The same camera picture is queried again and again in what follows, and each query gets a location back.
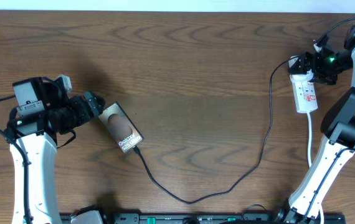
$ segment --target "wooden table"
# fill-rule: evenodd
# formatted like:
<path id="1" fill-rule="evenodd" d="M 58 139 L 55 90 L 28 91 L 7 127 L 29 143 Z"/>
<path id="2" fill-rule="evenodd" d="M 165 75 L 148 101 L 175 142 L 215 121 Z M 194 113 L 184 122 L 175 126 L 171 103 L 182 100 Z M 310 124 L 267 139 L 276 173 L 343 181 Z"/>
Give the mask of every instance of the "wooden table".
<path id="1" fill-rule="evenodd" d="M 313 51 L 312 40 L 354 15 L 158 12 L 0 11 L 0 98 L 29 77 L 68 75 L 73 94 L 93 90 L 106 106 L 118 100 L 145 140 L 141 152 L 156 179 L 194 200 L 227 190 L 253 167 L 269 124 L 272 70 Z M 345 25 L 332 34 L 342 49 Z M 321 120 L 349 88 L 316 86 L 313 155 Z M 278 209 L 298 187 L 306 163 L 306 115 L 295 111 L 287 67 L 273 81 L 274 126 L 259 169 L 230 194 L 185 205 L 158 189 L 139 157 L 123 154 L 99 120 L 76 128 L 58 151 L 60 212 L 93 203 L 109 212 L 239 213 L 253 203 Z M 0 128 L 16 100 L 0 103 Z M 59 136 L 59 142 L 70 136 Z M 14 167 L 0 137 L 0 223 L 10 223 Z M 355 223 L 355 156 L 326 196 L 325 212 Z"/>

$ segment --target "power strip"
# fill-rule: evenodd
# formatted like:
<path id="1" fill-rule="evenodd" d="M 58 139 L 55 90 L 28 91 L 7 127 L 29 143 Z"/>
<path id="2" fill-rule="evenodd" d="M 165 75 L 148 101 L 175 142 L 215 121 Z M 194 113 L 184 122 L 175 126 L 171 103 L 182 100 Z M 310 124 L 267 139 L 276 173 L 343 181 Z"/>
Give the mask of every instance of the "power strip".
<path id="1" fill-rule="evenodd" d="M 288 65 L 291 67 L 297 58 L 291 59 Z M 310 70 L 306 75 L 290 75 L 294 91 L 296 112 L 308 113 L 316 110 L 317 100 L 315 86 L 309 82 L 313 78 L 313 72 Z"/>

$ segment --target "electronic device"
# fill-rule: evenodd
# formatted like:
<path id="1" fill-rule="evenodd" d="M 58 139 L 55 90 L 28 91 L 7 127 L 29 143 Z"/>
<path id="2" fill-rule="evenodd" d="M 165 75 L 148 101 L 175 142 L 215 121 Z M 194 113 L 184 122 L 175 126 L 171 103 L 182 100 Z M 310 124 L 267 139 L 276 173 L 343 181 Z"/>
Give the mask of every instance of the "electronic device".
<path id="1" fill-rule="evenodd" d="M 351 20 L 355 20 L 355 18 L 342 21 L 332 29 Z M 56 80 L 30 78 L 13 84 L 19 106 L 11 111 L 10 121 L 5 132 L 0 131 L 0 134 L 5 136 L 11 144 L 10 149 L 14 159 L 16 189 L 12 223 L 345 223 L 343 215 L 325 216 L 323 220 L 319 220 L 319 206 L 317 206 L 322 203 L 341 168 L 355 153 L 355 25 L 347 33 L 345 50 L 338 53 L 335 53 L 327 45 L 328 32 L 332 29 L 316 41 L 315 53 L 306 52 L 285 61 L 290 63 L 288 73 L 292 75 L 291 80 L 301 79 L 300 75 L 306 76 L 298 83 L 301 83 L 301 87 L 307 84 L 309 85 L 307 90 L 314 91 L 309 83 L 334 85 L 338 74 L 353 68 L 352 87 L 324 117 L 321 124 L 321 132 L 324 136 L 318 155 L 300 186 L 276 215 L 271 215 L 268 212 L 258 215 L 244 213 L 242 216 L 104 214 L 100 208 L 88 207 L 74 215 L 60 216 L 54 184 L 56 134 L 73 133 L 75 136 L 73 128 L 99 116 L 105 104 L 101 97 L 90 91 L 83 94 L 85 99 L 81 96 L 68 98 L 67 92 L 72 89 L 72 86 L 69 78 L 62 75 Z M 270 106 L 272 105 L 272 76 L 274 72 L 270 77 Z M 295 89 L 300 86 L 293 84 L 293 87 Z M 299 99 L 295 101 L 298 102 L 296 107 L 298 112 L 317 108 L 317 105 L 303 107 Z M 137 147 L 134 149 L 142 159 L 151 180 L 175 199 L 186 203 L 187 201 L 176 197 L 154 180 L 140 151 Z M 253 172 L 257 166 L 248 174 L 243 175 L 235 185 Z M 229 193 L 235 185 L 226 192 L 208 195 L 188 203 L 196 203 L 207 197 Z"/>

